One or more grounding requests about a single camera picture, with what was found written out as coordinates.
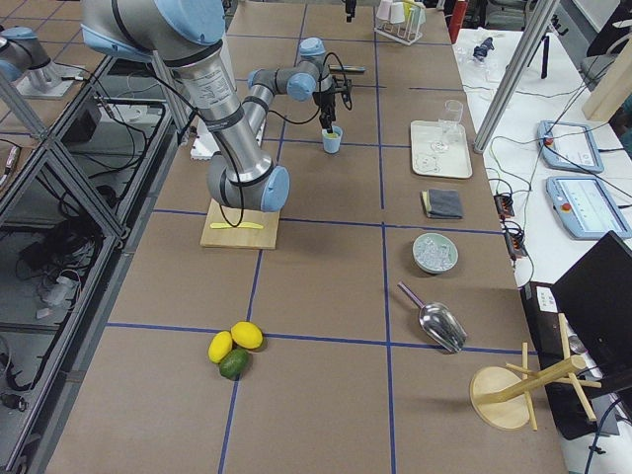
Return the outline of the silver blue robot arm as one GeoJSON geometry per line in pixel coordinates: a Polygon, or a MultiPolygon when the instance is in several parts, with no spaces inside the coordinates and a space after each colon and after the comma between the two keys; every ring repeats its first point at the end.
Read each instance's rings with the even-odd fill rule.
{"type": "Polygon", "coordinates": [[[313,100],[327,132],[336,101],[351,99],[350,81],[331,74],[318,38],[301,42],[296,65],[252,72],[251,93],[239,99],[221,57],[225,21],[219,1],[86,1],[82,33],[102,54],[138,62],[159,56],[181,81],[218,146],[207,174],[209,192],[228,207],[276,212],[286,203],[289,174],[256,140],[275,96],[313,100]]]}

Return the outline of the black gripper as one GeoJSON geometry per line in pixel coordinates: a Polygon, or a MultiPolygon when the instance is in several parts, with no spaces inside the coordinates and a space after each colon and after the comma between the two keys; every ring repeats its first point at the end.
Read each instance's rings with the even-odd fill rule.
{"type": "Polygon", "coordinates": [[[347,76],[339,77],[329,75],[323,79],[313,93],[313,99],[320,111],[319,121],[323,129],[333,129],[336,122],[336,97],[340,96],[344,107],[351,111],[353,109],[352,98],[353,82],[347,76]]]}
{"type": "Polygon", "coordinates": [[[356,0],[344,0],[346,22],[351,23],[356,16],[356,0]]]}

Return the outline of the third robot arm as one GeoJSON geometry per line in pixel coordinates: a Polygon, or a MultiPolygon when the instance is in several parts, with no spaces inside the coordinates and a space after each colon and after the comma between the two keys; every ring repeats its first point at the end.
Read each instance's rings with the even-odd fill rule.
{"type": "MultiPolygon", "coordinates": [[[[83,1],[83,41],[106,56],[149,63],[157,54],[182,83],[221,67],[227,83],[234,75],[225,47],[223,1],[83,1]]],[[[307,40],[306,60],[277,74],[283,85],[298,75],[307,85],[330,79],[324,44],[307,40]]],[[[15,81],[27,70],[47,67],[52,59],[33,30],[16,27],[1,33],[1,72],[15,81]]]]}

